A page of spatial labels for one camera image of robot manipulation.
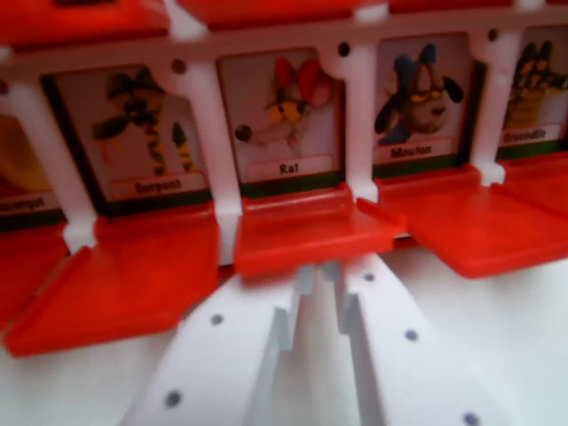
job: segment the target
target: cartoon animal card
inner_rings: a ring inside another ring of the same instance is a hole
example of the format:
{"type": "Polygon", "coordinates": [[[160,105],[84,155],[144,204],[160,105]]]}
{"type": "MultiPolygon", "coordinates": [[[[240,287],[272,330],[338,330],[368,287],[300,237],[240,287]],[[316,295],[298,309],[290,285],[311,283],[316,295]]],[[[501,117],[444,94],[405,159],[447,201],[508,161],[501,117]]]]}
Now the cartoon animal card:
{"type": "Polygon", "coordinates": [[[101,213],[210,200],[189,102],[147,67],[51,75],[43,86],[101,213]]]}
{"type": "Polygon", "coordinates": [[[64,219],[20,122],[0,115],[0,230],[55,224],[64,219]]]}
{"type": "Polygon", "coordinates": [[[568,27],[529,28],[521,44],[498,159],[562,148],[568,117],[568,27]]]}
{"type": "Polygon", "coordinates": [[[380,42],[376,177],[457,165],[472,67],[464,34],[380,42]]]}
{"type": "Polygon", "coordinates": [[[243,195],[339,184],[343,88],[315,50],[225,57],[218,71],[243,195]]]}

